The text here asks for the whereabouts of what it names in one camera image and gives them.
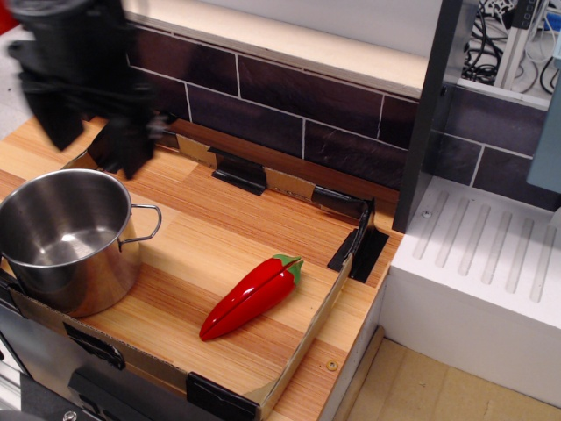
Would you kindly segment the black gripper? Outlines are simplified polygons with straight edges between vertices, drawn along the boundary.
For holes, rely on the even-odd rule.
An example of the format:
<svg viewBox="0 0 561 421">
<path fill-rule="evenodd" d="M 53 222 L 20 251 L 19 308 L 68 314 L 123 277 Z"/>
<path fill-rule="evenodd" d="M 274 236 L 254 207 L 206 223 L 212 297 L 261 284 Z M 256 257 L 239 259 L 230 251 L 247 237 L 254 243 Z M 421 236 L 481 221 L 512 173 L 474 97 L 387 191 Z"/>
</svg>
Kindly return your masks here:
<svg viewBox="0 0 561 421">
<path fill-rule="evenodd" d="M 132 46 L 116 39 L 71 39 L 17 40 L 7 47 L 20 66 L 25 101 L 52 143 L 62 151 L 82 135 L 83 118 L 106 118 L 103 169 L 123 170 L 128 180 L 153 158 L 147 132 L 160 132 L 169 122 L 154 109 L 154 87 L 130 66 Z"/>
</svg>

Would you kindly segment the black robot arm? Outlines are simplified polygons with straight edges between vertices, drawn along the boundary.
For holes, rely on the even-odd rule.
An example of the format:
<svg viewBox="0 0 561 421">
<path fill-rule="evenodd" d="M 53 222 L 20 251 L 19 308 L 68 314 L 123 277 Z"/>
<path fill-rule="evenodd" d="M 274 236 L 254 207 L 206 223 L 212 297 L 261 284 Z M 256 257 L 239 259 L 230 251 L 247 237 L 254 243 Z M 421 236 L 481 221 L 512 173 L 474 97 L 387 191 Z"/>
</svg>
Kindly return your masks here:
<svg viewBox="0 0 561 421">
<path fill-rule="evenodd" d="M 132 178 L 152 157 L 160 122 L 155 91 L 128 62 L 135 29 L 119 1 L 9 1 L 31 35 L 9 44 L 32 114 L 60 150 L 83 132 L 84 118 L 106 119 L 93 141 L 94 163 Z"/>
</svg>

